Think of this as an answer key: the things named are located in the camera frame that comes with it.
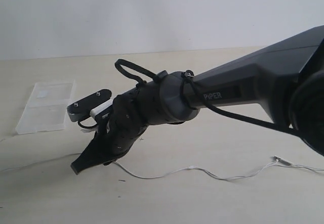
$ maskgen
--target table surface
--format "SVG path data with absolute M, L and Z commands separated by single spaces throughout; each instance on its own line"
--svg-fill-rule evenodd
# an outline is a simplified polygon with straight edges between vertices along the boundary
M 191 69 L 199 74 L 259 48 L 0 62 L 0 167 L 21 166 L 81 152 L 93 137 L 77 124 L 65 130 L 16 135 L 38 81 L 76 80 L 74 99 L 102 88 L 121 94 L 134 87 L 114 67 L 124 58 L 151 71 Z M 258 105 L 228 110 L 269 120 Z M 201 110 L 182 125 L 150 126 L 120 163 L 154 176 L 190 165 L 219 176 L 245 174 L 273 155 L 324 167 L 301 140 Z M 0 173 L 0 223 L 322 223 L 324 176 L 272 167 L 234 183 L 183 171 L 157 180 L 134 178 L 116 165 L 75 175 L 75 156 Z

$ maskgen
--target white cable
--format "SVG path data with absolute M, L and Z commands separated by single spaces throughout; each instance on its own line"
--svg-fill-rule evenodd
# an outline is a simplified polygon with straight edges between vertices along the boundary
M 67 154 L 67 155 L 64 155 L 64 156 L 61 156 L 61 157 L 57 157 L 57 158 L 52 158 L 52 159 L 48 159 L 48 160 L 44 160 L 44 161 L 39 161 L 39 162 L 35 162 L 35 163 L 32 163 L 32 164 L 28 164 L 28 165 L 24 165 L 24 166 L 20 166 L 20 167 L 10 167 L 10 168 L 6 168 L 6 169 L 2 169 L 0 170 L 0 172 L 4 172 L 4 171 L 9 171 L 9 170 L 19 170 L 19 169 L 24 169 L 24 168 L 27 168 L 27 167 L 31 167 L 31 166 L 34 166 L 34 165 L 38 165 L 38 164 L 42 164 L 42 163 L 45 163 L 45 162 L 50 162 L 50 161 L 55 161 L 55 160 L 59 160 L 59 159 L 62 159 L 62 158 L 65 158 L 65 157 L 69 157 L 69 156 L 75 156 L 75 155 L 80 155 L 80 153 L 72 153 L 72 154 Z M 324 169 L 321 169 L 321 168 L 314 168 L 314 167 L 308 167 L 308 166 L 305 166 L 305 165 L 296 165 L 296 164 L 293 164 L 292 162 L 289 162 L 287 160 L 284 160 L 280 157 L 273 157 L 274 158 L 274 161 L 266 164 L 265 166 L 263 166 L 262 168 L 260 168 L 259 170 L 257 170 L 256 172 L 254 173 L 251 173 L 249 175 L 242 175 L 242 176 L 234 176 L 234 177 L 219 177 L 215 174 L 213 174 L 212 172 L 204 169 L 204 168 L 201 168 L 201 167 L 198 167 L 198 166 L 189 166 L 189 167 L 184 167 L 184 168 L 180 168 L 178 170 L 175 170 L 175 171 L 171 171 L 171 172 L 167 172 L 163 175 L 159 175 L 159 176 L 153 176 L 153 177 L 143 177 L 143 176 L 139 176 L 139 175 L 136 175 L 134 173 L 132 173 L 131 171 L 129 171 L 128 169 L 126 169 L 124 166 L 122 166 L 119 162 L 113 162 L 115 165 L 117 165 L 118 167 L 120 167 L 122 170 L 124 170 L 126 173 L 128 173 L 129 175 L 133 176 L 133 177 L 136 177 L 136 178 L 140 178 L 142 180 L 153 180 L 153 179 L 156 179 L 156 178 L 162 178 L 162 177 L 166 177 L 168 175 L 171 175 L 171 174 L 174 174 L 174 173 L 177 173 L 177 172 L 180 172 L 180 171 L 183 171 L 183 170 L 199 170 L 199 171 L 203 171 L 204 173 L 206 173 L 208 176 L 214 178 L 214 179 L 217 179 L 217 180 L 223 180 L 223 181 L 234 181 L 234 180 L 240 180 L 242 178 L 248 178 L 248 177 L 254 177 L 256 175 L 258 175 L 261 171 L 263 171 L 264 169 L 268 168 L 268 167 L 272 167 L 272 166 L 279 166 L 279 167 L 290 167 L 290 168 L 305 168 L 305 169 L 308 169 L 310 171 L 313 171 L 313 172 L 317 172 L 317 171 L 324 171 Z

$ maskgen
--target robotic arm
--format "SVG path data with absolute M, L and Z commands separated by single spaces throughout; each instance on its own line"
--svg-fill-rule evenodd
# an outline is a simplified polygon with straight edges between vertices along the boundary
M 103 89 L 68 106 L 81 127 L 94 138 L 71 164 L 76 174 L 125 156 L 150 125 L 181 124 L 201 108 L 233 119 L 299 137 L 324 155 L 324 26 L 315 27 L 199 75 L 192 71 L 154 74 L 119 59 L 116 69 L 136 86 L 110 99 Z M 146 82 L 128 67 L 152 79 Z M 272 122 L 217 108 L 260 104 Z M 94 126 L 81 122 L 92 117 Z

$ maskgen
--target black cable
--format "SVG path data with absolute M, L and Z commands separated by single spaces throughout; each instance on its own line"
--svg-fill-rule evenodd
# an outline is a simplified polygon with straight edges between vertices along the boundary
M 94 124 L 94 125 L 92 125 L 92 126 L 86 126 L 86 125 L 81 124 L 81 122 L 82 122 L 82 121 L 78 120 L 78 121 L 77 121 L 77 124 L 78 124 L 78 126 L 80 126 L 80 127 L 83 128 L 83 129 L 93 129 L 93 128 L 95 128 L 95 127 L 98 126 L 97 123 Z
M 211 105 L 211 104 L 209 104 L 207 102 L 207 100 L 203 97 L 203 95 L 198 91 L 197 87 L 195 86 L 195 83 L 192 81 L 192 79 L 190 77 L 184 76 L 184 79 L 185 79 L 186 82 L 188 82 L 190 84 L 190 86 L 192 87 L 195 95 L 200 99 L 200 101 L 208 109 L 214 111 L 215 113 L 218 113 L 220 115 L 223 115 L 223 116 L 226 116 L 226 117 L 229 117 L 229 118 L 232 118 L 232 119 L 237 119 L 237 120 L 244 121 L 244 122 L 247 122 L 247 123 L 250 123 L 250 124 L 255 124 L 255 125 L 258 125 L 258 126 L 261 126 L 261 127 L 265 127 L 265 128 L 268 128 L 268 129 L 277 130 L 277 131 L 287 133 L 287 134 L 290 134 L 290 135 L 293 135 L 293 136 L 297 136 L 297 137 L 300 137 L 300 138 L 302 137 L 302 134 L 299 131 L 295 130 L 295 129 L 291 129 L 291 128 L 288 128 L 288 127 L 283 127 L 281 125 L 277 125 L 277 124 L 274 124 L 274 123 L 271 123 L 271 122 L 267 122 L 267 121 L 263 121 L 263 120 L 260 120 L 260 119 L 255 119 L 255 118 L 251 118 L 251 117 L 248 117 L 248 116 L 235 114 L 235 113 L 232 113 L 232 112 L 228 112 L 228 111 L 219 109 L 219 108 L 215 107 L 214 105 Z
M 154 79 L 154 77 L 156 76 L 155 73 L 141 67 L 141 66 L 138 66 L 130 61 L 126 61 L 124 59 L 118 59 L 116 62 L 115 62 L 115 67 L 116 69 L 122 74 L 124 75 L 125 77 L 129 78 L 129 79 L 133 79 L 133 80 L 136 80 L 139 84 L 143 84 L 144 83 L 144 80 L 137 76 L 137 75 L 134 75 L 134 74 L 131 74 L 129 73 L 128 71 L 126 71 L 122 66 L 126 66 L 134 71 L 137 71 L 143 75 L 146 75 L 152 79 Z

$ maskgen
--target transparent container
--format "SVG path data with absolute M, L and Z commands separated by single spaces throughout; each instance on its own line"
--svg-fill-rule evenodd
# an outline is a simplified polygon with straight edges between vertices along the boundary
M 18 134 L 66 128 L 66 107 L 71 103 L 75 81 L 37 82 L 16 127 Z

